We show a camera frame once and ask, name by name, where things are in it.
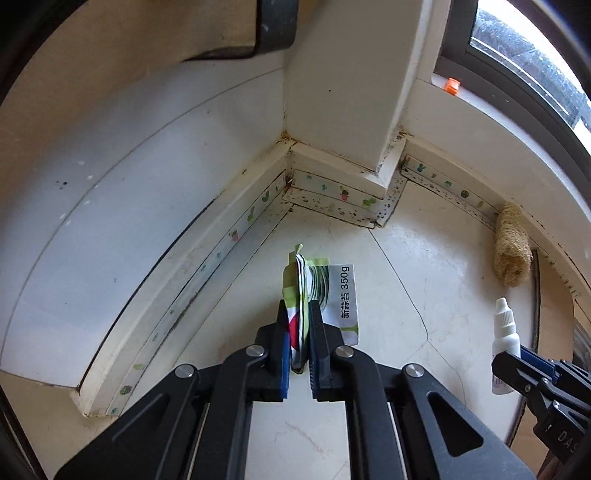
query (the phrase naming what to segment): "white dropper bottle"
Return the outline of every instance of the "white dropper bottle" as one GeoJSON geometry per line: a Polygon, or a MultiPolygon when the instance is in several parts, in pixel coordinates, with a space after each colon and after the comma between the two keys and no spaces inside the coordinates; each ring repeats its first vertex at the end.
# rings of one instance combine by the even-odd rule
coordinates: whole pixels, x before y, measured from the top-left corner
{"type": "MultiPolygon", "coordinates": [[[[507,305],[505,297],[496,301],[495,340],[492,342],[492,359],[501,352],[509,352],[521,358],[521,342],[515,332],[513,310],[507,305]]],[[[492,376],[492,392],[495,395],[505,395],[513,392],[513,388],[500,378],[492,376]]]]}

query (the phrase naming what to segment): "window glass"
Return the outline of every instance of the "window glass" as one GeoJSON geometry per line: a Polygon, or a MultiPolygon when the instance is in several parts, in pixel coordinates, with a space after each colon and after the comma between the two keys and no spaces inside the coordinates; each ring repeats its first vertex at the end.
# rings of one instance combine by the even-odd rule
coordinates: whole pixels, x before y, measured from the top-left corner
{"type": "Polygon", "coordinates": [[[562,56],[507,0],[479,0],[470,45],[546,100],[591,153],[591,102],[562,56]]]}

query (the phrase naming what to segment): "floor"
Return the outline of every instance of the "floor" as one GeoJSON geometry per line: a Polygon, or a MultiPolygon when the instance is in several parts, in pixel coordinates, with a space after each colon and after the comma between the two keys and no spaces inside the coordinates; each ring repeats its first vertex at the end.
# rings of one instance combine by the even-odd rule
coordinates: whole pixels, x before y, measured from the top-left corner
{"type": "MultiPolygon", "coordinates": [[[[206,367],[252,343],[258,326],[274,321],[288,253],[294,244],[302,243],[307,257],[354,263],[359,349],[394,367],[421,363],[505,439],[519,395],[491,393],[495,300],[508,298],[522,343],[530,345],[533,287],[531,280],[512,289],[499,283],[492,271],[493,242],[494,233],[488,227],[410,182],[384,228],[360,228],[293,206],[178,363],[206,367]]],[[[108,419],[82,420],[72,403],[61,405],[69,402],[63,391],[57,394],[56,389],[40,385],[35,386],[37,390],[30,385],[27,388],[32,390],[22,390],[17,383],[26,381],[8,376],[0,381],[17,403],[17,414],[50,478],[109,423],[108,419]],[[28,407],[18,404],[24,396],[34,397],[27,400],[28,407]],[[29,415],[28,408],[36,411],[29,415]]],[[[255,405],[247,479],[277,478],[278,471],[284,479],[349,478],[344,406],[316,403],[309,385],[306,372],[292,374],[289,398],[283,404],[255,405]]]]}

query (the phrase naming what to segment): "silver bolt head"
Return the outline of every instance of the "silver bolt head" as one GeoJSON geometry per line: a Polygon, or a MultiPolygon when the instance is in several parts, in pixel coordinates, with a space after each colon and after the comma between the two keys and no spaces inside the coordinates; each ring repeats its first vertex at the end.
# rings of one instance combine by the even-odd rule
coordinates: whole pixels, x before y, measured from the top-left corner
{"type": "Polygon", "coordinates": [[[253,357],[263,356],[265,354],[265,348],[257,344],[247,346],[246,354],[253,357]]]}
{"type": "Polygon", "coordinates": [[[408,364],[404,368],[409,377],[419,378],[425,374],[425,369],[419,364],[408,364]]]}
{"type": "Polygon", "coordinates": [[[355,351],[348,345],[340,345],[335,349],[335,353],[341,358],[351,358],[355,351]]]}
{"type": "Polygon", "coordinates": [[[195,373],[195,368],[189,364],[179,365],[174,369],[174,374],[179,378],[189,378],[195,373]]]}

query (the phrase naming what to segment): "orange clip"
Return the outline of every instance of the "orange clip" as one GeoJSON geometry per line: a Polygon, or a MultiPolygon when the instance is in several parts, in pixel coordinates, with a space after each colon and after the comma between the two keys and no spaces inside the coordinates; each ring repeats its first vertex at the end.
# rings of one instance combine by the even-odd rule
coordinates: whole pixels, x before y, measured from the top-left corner
{"type": "Polygon", "coordinates": [[[457,92],[460,89],[460,81],[456,79],[447,79],[447,83],[445,84],[445,87],[443,89],[447,93],[457,95],[457,92]]]}

